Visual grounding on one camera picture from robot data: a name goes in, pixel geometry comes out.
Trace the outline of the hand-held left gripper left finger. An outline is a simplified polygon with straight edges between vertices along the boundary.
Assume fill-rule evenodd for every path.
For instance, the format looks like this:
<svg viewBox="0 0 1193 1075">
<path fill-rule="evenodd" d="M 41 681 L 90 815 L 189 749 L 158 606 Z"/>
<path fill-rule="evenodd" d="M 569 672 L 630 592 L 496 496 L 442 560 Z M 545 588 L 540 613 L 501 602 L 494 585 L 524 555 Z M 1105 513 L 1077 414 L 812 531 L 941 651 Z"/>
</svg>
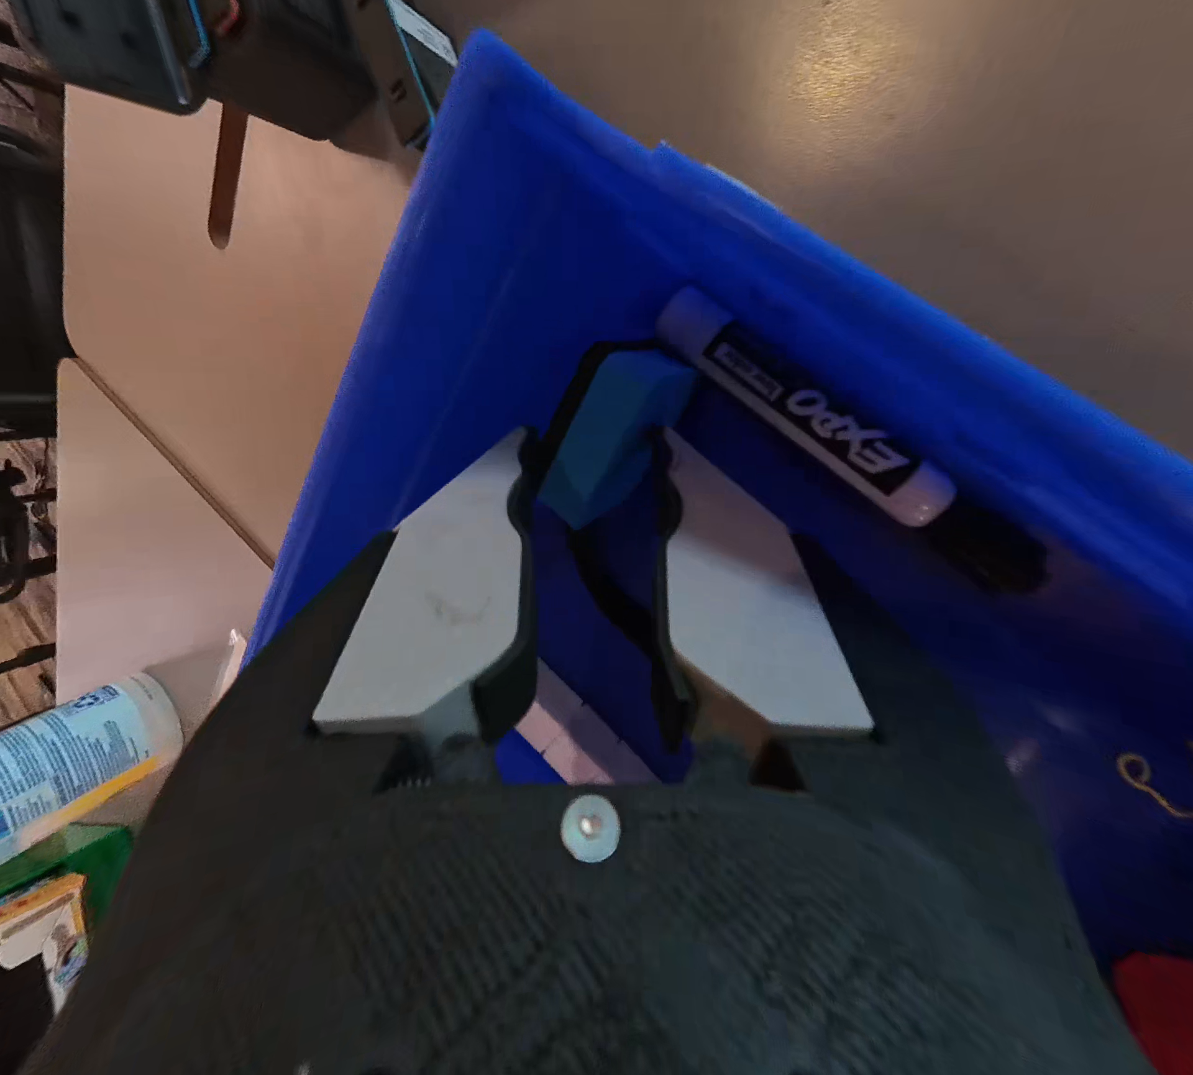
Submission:
<svg viewBox="0 0 1193 1075">
<path fill-rule="evenodd" d="M 540 670 L 531 543 L 534 431 L 517 428 L 397 527 L 316 705 L 325 735 L 494 744 Z"/>
</svg>

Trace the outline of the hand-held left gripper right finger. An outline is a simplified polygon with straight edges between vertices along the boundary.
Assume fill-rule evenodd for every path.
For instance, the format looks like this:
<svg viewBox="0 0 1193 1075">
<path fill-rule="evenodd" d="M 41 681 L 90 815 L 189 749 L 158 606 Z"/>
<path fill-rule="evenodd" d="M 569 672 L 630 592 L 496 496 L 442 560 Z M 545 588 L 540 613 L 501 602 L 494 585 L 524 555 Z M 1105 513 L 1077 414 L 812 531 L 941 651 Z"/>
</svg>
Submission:
<svg viewBox="0 0 1193 1075">
<path fill-rule="evenodd" d="M 660 623 L 697 688 L 697 737 L 744 749 L 787 738 L 866 738 L 871 710 L 785 524 L 677 431 L 663 429 Z"/>
</svg>

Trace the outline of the blue storage bin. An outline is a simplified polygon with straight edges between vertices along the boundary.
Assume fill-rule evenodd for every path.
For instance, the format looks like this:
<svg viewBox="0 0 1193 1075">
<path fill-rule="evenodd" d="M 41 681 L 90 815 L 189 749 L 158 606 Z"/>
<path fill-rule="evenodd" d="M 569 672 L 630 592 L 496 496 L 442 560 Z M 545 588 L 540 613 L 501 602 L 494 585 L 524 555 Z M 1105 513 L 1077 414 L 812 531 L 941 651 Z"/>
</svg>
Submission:
<svg viewBox="0 0 1193 1075">
<path fill-rule="evenodd" d="M 667 347 L 693 286 L 1049 550 L 984 590 Z M 581 531 L 536 463 L 590 347 L 697 370 L 679 436 L 792 534 L 874 730 L 698 738 L 667 628 L 663 429 Z M 515 733 L 313 723 L 397 527 L 536 435 L 543 660 L 658 784 Z M 1192 464 L 475 35 L 362 323 L 241 682 L 269 810 L 226 887 L 217 1073 L 1152 1073 L 1115 993 L 1192 958 Z"/>
</svg>

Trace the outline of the white block strip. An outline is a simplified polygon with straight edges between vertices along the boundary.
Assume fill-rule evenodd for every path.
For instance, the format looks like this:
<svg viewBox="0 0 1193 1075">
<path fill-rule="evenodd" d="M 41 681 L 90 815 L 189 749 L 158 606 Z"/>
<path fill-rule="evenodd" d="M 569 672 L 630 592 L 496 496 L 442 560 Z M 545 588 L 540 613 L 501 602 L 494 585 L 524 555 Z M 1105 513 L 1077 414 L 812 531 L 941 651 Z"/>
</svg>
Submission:
<svg viewBox="0 0 1193 1075">
<path fill-rule="evenodd" d="M 515 733 L 566 784 L 646 785 L 658 777 L 543 660 L 536 696 Z"/>
</svg>

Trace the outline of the black whiteboard marker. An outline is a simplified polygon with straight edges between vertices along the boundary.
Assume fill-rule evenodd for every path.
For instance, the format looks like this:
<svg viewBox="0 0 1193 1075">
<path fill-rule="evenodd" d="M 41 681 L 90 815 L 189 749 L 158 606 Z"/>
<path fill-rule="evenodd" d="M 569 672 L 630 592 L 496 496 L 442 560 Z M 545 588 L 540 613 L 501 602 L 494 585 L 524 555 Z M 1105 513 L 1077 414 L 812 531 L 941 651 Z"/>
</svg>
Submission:
<svg viewBox="0 0 1193 1075">
<path fill-rule="evenodd" d="M 672 295 L 656 333 L 756 419 L 918 532 L 984 590 L 1033 593 L 1049 581 L 1042 541 L 972 499 L 881 417 L 843 398 L 704 292 L 688 286 Z"/>
</svg>

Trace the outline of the yellow rubber band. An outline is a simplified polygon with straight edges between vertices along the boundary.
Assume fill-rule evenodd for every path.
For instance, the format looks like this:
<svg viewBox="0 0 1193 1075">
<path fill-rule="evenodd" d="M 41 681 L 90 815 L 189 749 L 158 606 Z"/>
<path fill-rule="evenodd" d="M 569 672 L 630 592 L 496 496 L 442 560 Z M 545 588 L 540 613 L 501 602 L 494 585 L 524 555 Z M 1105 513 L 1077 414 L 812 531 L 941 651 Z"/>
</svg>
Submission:
<svg viewBox="0 0 1193 1075">
<path fill-rule="evenodd" d="M 1115 758 L 1119 777 L 1136 792 L 1155 803 L 1166 815 L 1192 822 L 1192 808 L 1174 803 L 1155 785 L 1154 766 L 1143 754 L 1124 752 Z"/>
</svg>

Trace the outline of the green storage bin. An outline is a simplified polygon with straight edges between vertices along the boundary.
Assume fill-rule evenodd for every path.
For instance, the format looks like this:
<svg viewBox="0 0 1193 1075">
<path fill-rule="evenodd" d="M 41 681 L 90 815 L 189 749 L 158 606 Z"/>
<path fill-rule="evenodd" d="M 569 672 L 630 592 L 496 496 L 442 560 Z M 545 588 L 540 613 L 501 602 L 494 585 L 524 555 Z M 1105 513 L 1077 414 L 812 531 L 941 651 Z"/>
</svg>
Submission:
<svg viewBox="0 0 1193 1075">
<path fill-rule="evenodd" d="M 124 826 L 69 826 L 2 864 L 2 895 L 62 874 L 83 874 L 95 913 L 112 901 L 135 845 Z"/>
</svg>

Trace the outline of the small printed carton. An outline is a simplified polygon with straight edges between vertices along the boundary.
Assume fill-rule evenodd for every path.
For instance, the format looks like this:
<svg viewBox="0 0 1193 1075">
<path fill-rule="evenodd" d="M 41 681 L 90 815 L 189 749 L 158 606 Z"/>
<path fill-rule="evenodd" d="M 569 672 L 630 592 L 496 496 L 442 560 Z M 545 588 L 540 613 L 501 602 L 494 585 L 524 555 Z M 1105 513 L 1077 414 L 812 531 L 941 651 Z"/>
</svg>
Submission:
<svg viewBox="0 0 1193 1075">
<path fill-rule="evenodd" d="M 58 1016 L 90 958 L 84 874 L 44 878 L 2 895 L 2 988 L 34 977 Z"/>
</svg>

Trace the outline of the red toy block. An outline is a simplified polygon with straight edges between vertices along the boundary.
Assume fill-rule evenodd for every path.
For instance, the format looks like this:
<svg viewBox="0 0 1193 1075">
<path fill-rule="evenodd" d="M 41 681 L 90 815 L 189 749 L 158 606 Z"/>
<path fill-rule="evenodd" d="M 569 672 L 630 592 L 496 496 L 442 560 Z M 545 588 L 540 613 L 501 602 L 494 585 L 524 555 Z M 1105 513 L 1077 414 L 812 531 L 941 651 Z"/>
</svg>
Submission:
<svg viewBox="0 0 1193 1075">
<path fill-rule="evenodd" d="M 1192 1073 L 1192 960 L 1134 951 L 1113 967 L 1126 1019 L 1159 1073 Z"/>
</svg>

